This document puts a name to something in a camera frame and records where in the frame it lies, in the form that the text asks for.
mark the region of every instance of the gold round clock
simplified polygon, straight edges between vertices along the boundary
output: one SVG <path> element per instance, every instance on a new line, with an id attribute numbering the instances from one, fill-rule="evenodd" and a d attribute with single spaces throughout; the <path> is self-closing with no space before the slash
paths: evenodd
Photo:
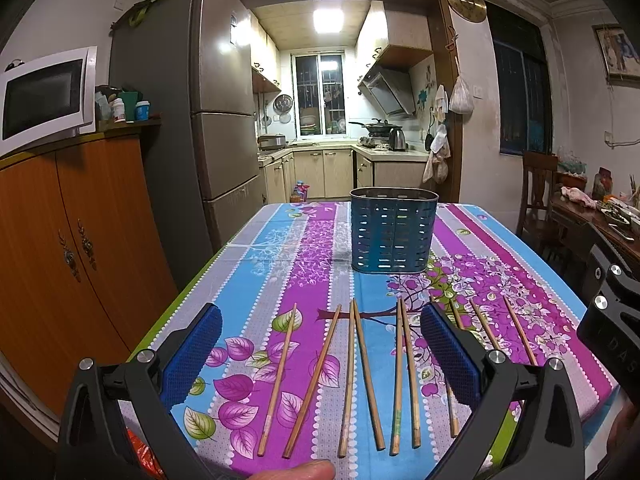
<path id="1" fill-rule="evenodd" d="M 484 0 L 448 0 L 449 6 L 465 20 L 473 23 L 484 22 L 486 3 Z"/>

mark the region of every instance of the ornate cabinet handle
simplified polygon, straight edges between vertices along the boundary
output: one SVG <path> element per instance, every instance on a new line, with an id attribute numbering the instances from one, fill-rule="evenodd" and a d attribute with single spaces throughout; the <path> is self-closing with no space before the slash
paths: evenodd
<path id="1" fill-rule="evenodd" d="M 84 254 L 86 254 L 89 258 L 90 265 L 94 270 L 97 270 L 94 258 L 94 244 L 84 234 L 84 226 L 82 225 L 82 221 L 80 219 L 78 219 L 78 232 L 80 233 L 80 236 L 82 238 L 82 250 L 84 251 Z"/>
<path id="2" fill-rule="evenodd" d="M 65 263 L 69 266 L 69 269 L 71 269 L 71 274 L 79 283 L 80 271 L 78 270 L 78 264 L 76 264 L 76 257 L 73 254 L 73 251 L 69 249 L 69 246 L 66 244 L 65 237 L 63 237 L 60 229 L 58 229 L 58 241 L 60 242 L 60 245 L 62 245 L 62 249 L 64 251 L 63 258 L 65 259 Z"/>

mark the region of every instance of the gray refrigerator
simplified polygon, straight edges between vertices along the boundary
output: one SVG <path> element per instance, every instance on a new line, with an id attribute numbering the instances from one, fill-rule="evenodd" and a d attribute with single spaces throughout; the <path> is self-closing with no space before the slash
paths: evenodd
<path id="1" fill-rule="evenodd" d="M 160 112 L 141 136 L 158 233 L 183 288 L 264 202 L 258 177 L 251 53 L 239 0 L 156 0 L 113 27 L 109 83 Z"/>

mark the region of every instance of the blue gripper pad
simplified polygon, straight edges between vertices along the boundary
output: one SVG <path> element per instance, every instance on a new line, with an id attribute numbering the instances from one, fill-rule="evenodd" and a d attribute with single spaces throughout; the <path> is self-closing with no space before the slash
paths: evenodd
<path id="1" fill-rule="evenodd" d="M 220 309 L 212 303 L 207 303 L 184 331 L 188 331 L 188 334 L 162 372 L 160 400 L 167 411 L 187 398 L 193 381 L 202 370 L 211 349 L 218 342 L 222 333 Z M 174 333 L 163 345 L 172 343 L 169 338 Z"/>
<path id="2" fill-rule="evenodd" d="M 422 308 L 422 337 L 440 364 L 457 401 L 473 411 L 481 399 L 480 372 L 453 332 L 457 329 L 451 325 L 446 314 L 440 315 L 436 311 L 437 308 L 433 303 Z"/>

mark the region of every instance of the tablecloth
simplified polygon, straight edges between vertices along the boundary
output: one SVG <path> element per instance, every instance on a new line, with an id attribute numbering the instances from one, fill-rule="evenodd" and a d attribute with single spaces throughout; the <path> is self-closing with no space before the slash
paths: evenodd
<path id="1" fill-rule="evenodd" d="M 487 348 L 488 337 L 468 302 L 473 297 L 514 362 L 529 363 L 502 296 L 511 298 L 539 364 L 564 360 L 582 420 L 616 383 L 578 341 L 575 329 L 585 306 L 524 243 L 479 207 L 440 204 L 431 257 L 420 275 L 361 274 L 351 267 L 350 203 L 268 205 L 231 240 L 174 305 L 142 346 L 157 349 L 172 330 L 187 327 L 207 301 L 220 307 L 222 336 L 212 349 L 185 403 L 171 413 L 185 438 L 212 469 L 248 476 L 289 468 L 311 459 L 331 460 L 336 478 L 422 480 L 452 443 L 443 373 L 421 337 L 419 316 L 431 297 L 457 308 L 468 330 Z M 420 388 L 422 446 L 412 449 L 408 377 L 404 375 L 401 450 L 389 456 L 395 366 L 395 305 L 404 298 Z M 349 452 L 337 458 L 345 394 L 348 305 L 356 297 L 363 319 L 372 379 L 386 450 L 374 445 L 356 345 L 356 373 Z M 267 451 L 257 456 L 288 315 L 297 304 L 295 330 L 276 405 Z M 338 323 L 319 386 L 290 460 L 281 457 L 330 325 Z M 129 403 L 126 423 L 142 435 Z M 464 424 L 469 408 L 452 400 Z M 504 455 L 520 415 L 512 403 L 484 466 Z"/>

